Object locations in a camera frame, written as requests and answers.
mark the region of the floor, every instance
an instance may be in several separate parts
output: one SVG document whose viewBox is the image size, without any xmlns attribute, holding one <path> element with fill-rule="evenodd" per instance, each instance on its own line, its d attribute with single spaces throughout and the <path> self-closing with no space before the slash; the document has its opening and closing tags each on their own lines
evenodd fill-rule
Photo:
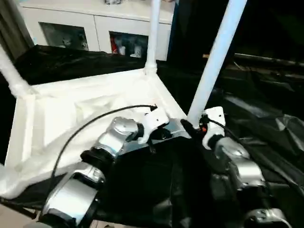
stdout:
<svg viewBox="0 0 304 228">
<path fill-rule="evenodd" d="M 33 220 L 0 204 L 0 227 L 22 228 Z M 93 221 L 90 228 L 132 228 L 121 224 Z"/>
</svg>

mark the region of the shelf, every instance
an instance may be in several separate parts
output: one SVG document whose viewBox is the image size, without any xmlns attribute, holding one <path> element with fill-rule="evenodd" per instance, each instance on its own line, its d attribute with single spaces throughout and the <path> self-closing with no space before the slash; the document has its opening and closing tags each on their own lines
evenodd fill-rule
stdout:
<svg viewBox="0 0 304 228">
<path fill-rule="evenodd" d="M 160 23 L 171 24 L 175 3 L 161 3 Z M 151 0 L 123 0 L 119 5 L 107 5 L 104 0 L 24 0 L 20 6 L 150 21 Z"/>
</svg>

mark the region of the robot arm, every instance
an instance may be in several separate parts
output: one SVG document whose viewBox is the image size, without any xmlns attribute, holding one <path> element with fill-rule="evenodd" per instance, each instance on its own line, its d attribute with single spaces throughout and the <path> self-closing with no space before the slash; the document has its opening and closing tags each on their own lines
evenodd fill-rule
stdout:
<svg viewBox="0 0 304 228">
<path fill-rule="evenodd" d="M 161 108 L 147 114 L 140 123 L 123 117 L 114 118 L 93 147 L 81 154 L 82 162 L 50 193 L 39 221 L 25 227 L 89 227 L 98 205 L 98 189 L 125 144 L 132 140 L 147 143 L 150 134 L 168 122 L 169 118 Z"/>
<path fill-rule="evenodd" d="M 204 115 L 206 119 L 225 125 L 222 107 L 207 109 Z M 245 213 L 244 228 L 291 228 L 270 194 L 259 165 L 250 158 L 242 145 L 226 137 L 222 127 L 210 121 L 202 143 L 206 149 L 213 150 L 218 161 L 228 171 L 236 198 Z"/>
</svg>

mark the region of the black cable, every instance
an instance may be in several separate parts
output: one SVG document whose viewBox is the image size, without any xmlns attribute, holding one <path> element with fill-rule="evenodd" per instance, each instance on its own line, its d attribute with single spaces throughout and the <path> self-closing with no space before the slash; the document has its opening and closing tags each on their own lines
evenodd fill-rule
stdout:
<svg viewBox="0 0 304 228">
<path fill-rule="evenodd" d="M 64 146 L 62 147 L 61 151 L 59 152 L 58 154 L 58 157 L 57 157 L 57 160 L 55 162 L 55 165 L 54 165 L 54 168 L 52 170 L 52 174 L 51 174 L 51 177 L 50 177 L 50 184 L 49 184 L 49 188 L 48 188 L 48 191 L 47 191 L 47 196 L 50 194 L 50 192 L 52 191 L 53 189 L 53 181 L 54 181 L 54 178 L 55 178 L 55 173 L 56 173 L 56 170 L 57 170 L 57 167 L 58 167 L 58 164 L 59 164 L 59 161 L 60 161 L 60 158 L 63 154 L 63 152 L 65 151 L 65 149 L 67 148 L 67 146 L 69 145 L 69 143 L 74 139 L 74 137 L 79 133 L 81 132 L 85 127 L 87 127 L 88 125 L 90 125 L 91 123 L 95 122 L 96 120 L 102 118 L 102 117 L 105 117 L 107 115 L 110 115 L 110 114 L 113 114 L 113 113 L 117 113 L 117 112 L 120 112 L 120 111 L 123 111 L 123 110 L 126 110 L 126 109 L 131 109 L 131 108 L 141 108 L 141 107 L 148 107 L 148 108 L 151 108 L 152 110 L 157 108 L 156 106 L 152 106 L 152 105 L 146 105 L 146 104 L 139 104 L 139 105 L 132 105 L 132 106 L 127 106 L 127 107 L 123 107 L 123 108 L 119 108 L 119 109 L 116 109 L 116 110 L 112 110 L 112 111 L 109 111 L 107 113 L 104 113 L 104 114 L 101 114 L 97 117 L 95 117 L 94 119 L 90 120 L 89 122 L 87 122 L 86 124 L 84 124 L 83 126 L 81 126 L 77 131 L 75 131 L 70 137 L 69 139 L 66 141 L 66 143 L 64 144 Z"/>
<path fill-rule="evenodd" d="M 243 144 L 243 142 L 229 128 L 227 128 L 226 126 L 222 125 L 221 123 L 211 120 L 209 118 L 208 118 L 208 121 L 215 123 L 216 125 L 222 127 L 225 131 L 227 131 L 234 138 L 234 140 L 237 143 L 239 143 L 244 148 L 246 148 L 246 146 Z M 274 168 L 270 167 L 269 165 L 257 162 L 256 159 L 252 156 L 252 154 L 250 154 L 250 156 L 251 156 L 252 161 L 254 161 L 258 165 L 262 166 L 266 170 L 269 170 L 269 171 L 275 173 L 276 175 L 278 175 L 279 177 L 281 177 L 291 189 L 293 189 L 302 199 L 304 199 L 304 192 L 296 183 L 293 183 L 292 181 L 288 180 L 288 178 L 286 178 L 283 174 L 281 174 L 279 171 L 275 170 Z"/>
</svg>

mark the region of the white pvc pipe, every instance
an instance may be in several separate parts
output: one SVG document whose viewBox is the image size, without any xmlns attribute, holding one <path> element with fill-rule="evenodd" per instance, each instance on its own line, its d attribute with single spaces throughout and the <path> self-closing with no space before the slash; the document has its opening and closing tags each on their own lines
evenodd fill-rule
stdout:
<svg viewBox="0 0 304 228">
<path fill-rule="evenodd" d="M 157 31 L 160 20 L 161 0 L 152 0 L 151 15 L 150 15 L 150 34 L 148 41 L 147 62 L 145 71 L 156 72 L 156 46 L 157 46 Z"/>
<path fill-rule="evenodd" d="M 199 127 L 199 119 L 205 109 L 215 81 L 217 80 L 246 2 L 247 0 L 229 0 L 188 113 L 187 119 L 195 128 Z"/>
<path fill-rule="evenodd" d="M 28 83 L 22 79 L 19 72 L 6 55 L 3 47 L 0 45 L 0 71 L 9 83 L 9 89 L 15 97 L 24 97 L 32 94 L 33 90 Z"/>
</svg>

